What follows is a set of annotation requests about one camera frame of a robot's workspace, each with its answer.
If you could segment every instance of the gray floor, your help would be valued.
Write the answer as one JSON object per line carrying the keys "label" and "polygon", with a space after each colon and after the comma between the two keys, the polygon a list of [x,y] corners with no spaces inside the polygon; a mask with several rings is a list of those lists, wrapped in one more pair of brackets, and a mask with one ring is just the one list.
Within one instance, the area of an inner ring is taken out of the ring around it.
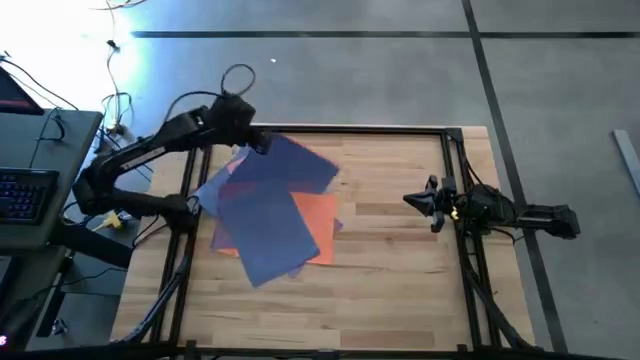
{"label": "gray floor", "polygon": [[[640,3],[632,0],[472,4],[480,31],[640,31]],[[50,33],[14,36],[3,46],[71,101],[98,109],[113,91],[104,67],[109,14],[51,6],[60,17],[44,11],[35,20],[51,24]],[[65,20],[69,25],[60,29]],[[135,135],[153,133],[177,95],[218,90],[222,71],[236,62],[258,73],[246,96],[257,121],[488,126],[509,191],[470,39],[134,39],[127,36],[133,30],[466,31],[460,1],[149,0],[116,12],[121,51],[114,73],[120,89],[134,95],[135,119],[127,124]],[[44,41],[61,36],[67,41],[55,46]],[[610,131],[629,130],[640,149],[640,40],[485,39],[483,45],[527,200],[568,203],[582,226],[575,241],[538,237],[569,349],[636,358],[640,245],[633,226],[640,200]],[[43,54],[58,56],[41,61]],[[239,74],[229,85],[243,80]],[[210,101],[189,99],[176,110]],[[548,349],[526,249],[516,248],[536,339]],[[100,336],[109,321],[86,321],[105,313],[97,306],[82,318],[67,314],[70,331],[106,339]]]}

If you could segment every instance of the desk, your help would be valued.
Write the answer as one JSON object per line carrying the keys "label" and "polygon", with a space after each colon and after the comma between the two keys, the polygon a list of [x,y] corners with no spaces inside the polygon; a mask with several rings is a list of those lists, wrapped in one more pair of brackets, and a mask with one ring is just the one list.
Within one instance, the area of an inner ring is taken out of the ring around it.
{"label": "desk", "polygon": [[[29,167],[36,148],[35,139],[40,135],[48,113],[43,116],[0,113],[0,166]],[[10,254],[20,260],[13,285],[7,293],[1,294],[0,314],[18,299],[30,297],[36,291],[50,286],[67,252],[62,246],[47,243],[51,240],[60,209],[91,146],[102,115],[97,112],[62,110],[60,116],[65,127],[64,141],[42,141],[33,162],[36,169],[60,172],[58,189],[42,223],[38,226],[0,225],[0,254]],[[43,136],[56,137],[58,131],[54,122],[50,121]]]}
{"label": "desk", "polygon": [[[486,128],[462,129],[469,161],[485,183],[497,187]],[[203,214],[180,341],[197,340],[199,347],[368,350],[455,350],[457,344],[470,344],[453,226],[448,222],[441,233],[432,234],[430,220],[402,202],[402,195],[424,189],[430,174],[445,174],[440,140],[423,135],[291,136],[340,166],[330,186],[338,194],[338,218],[344,223],[336,236],[335,264],[306,265],[296,279],[284,276],[255,290],[238,259],[210,251],[216,223]],[[231,151],[214,146],[210,176]],[[186,156],[156,160],[150,193],[179,191]],[[457,171],[455,154],[453,160]],[[134,252],[114,339],[129,333],[156,299],[169,236],[161,230]],[[511,240],[493,233],[484,243],[494,298],[533,342]],[[170,303],[164,339],[172,310]],[[484,312],[479,315],[484,323]]]}

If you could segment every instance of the blue fabric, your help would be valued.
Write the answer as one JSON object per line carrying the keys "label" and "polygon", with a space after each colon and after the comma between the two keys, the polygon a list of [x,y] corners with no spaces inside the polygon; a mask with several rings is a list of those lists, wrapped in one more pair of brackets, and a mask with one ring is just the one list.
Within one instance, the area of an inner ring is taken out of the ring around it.
{"label": "blue fabric", "polygon": [[229,183],[260,182],[286,185],[289,191],[322,194],[338,167],[295,141],[273,134],[266,155],[254,150],[231,175]]}
{"label": "blue fabric", "polygon": [[[249,154],[249,147],[245,146],[240,148],[238,153],[227,163],[230,163],[247,156]],[[227,183],[231,174],[229,173],[229,169],[225,165],[222,169],[220,169],[211,179],[207,180],[204,185],[202,185],[196,192],[195,196],[198,197],[198,201],[200,202],[200,206],[207,212],[207,214],[211,215],[214,218],[218,217],[218,194],[220,192],[220,188]]]}
{"label": "blue fabric", "polygon": [[318,247],[286,187],[265,183],[232,197],[224,196],[225,189],[229,187],[221,189],[220,218],[254,287],[318,255]]}

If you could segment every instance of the butcher block tabletop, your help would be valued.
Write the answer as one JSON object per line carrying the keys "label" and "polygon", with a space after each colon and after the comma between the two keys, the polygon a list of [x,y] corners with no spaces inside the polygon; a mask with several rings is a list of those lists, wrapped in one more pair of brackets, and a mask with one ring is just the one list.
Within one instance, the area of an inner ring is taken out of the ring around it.
{"label": "butcher block tabletop", "polygon": [[[462,130],[469,162],[484,183],[499,187],[486,128]],[[329,187],[329,192],[337,194],[338,219],[344,224],[335,236],[334,264],[307,264],[294,279],[282,276],[254,289],[238,258],[210,250],[216,221],[203,213],[180,343],[196,340],[203,347],[343,350],[471,347],[453,225],[447,219],[442,232],[433,234],[431,219],[402,201],[403,195],[422,191],[429,175],[445,175],[439,137],[285,135],[340,167]],[[214,146],[209,176],[235,150]],[[196,189],[201,152],[198,156],[191,193]],[[172,153],[157,159],[149,193],[178,193],[186,158],[186,153]],[[458,175],[455,152],[453,161]],[[461,180],[457,180],[461,189]],[[140,228],[150,221],[144,219]],[[158,221],[150,231],[162,224]],[[155,301],[169,238],[170,231],[161,229],[134,251],[113,339],[128,334]],[[512,241],[494,232],[484,242],[496,303],[523,338],[533,343]],[[168,338],[173,304],[172,300],[167,307],[163,339]],[[484,311],[478,314],[488,343]]]}

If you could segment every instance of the computer monitor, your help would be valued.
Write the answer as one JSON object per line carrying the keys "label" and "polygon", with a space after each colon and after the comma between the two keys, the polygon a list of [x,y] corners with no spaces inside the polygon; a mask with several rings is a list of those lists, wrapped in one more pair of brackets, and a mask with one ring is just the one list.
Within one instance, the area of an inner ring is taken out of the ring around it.
{"label": "computer monitor", "polygon": [[44,110],[0,67],[0,113],[42,115]]}

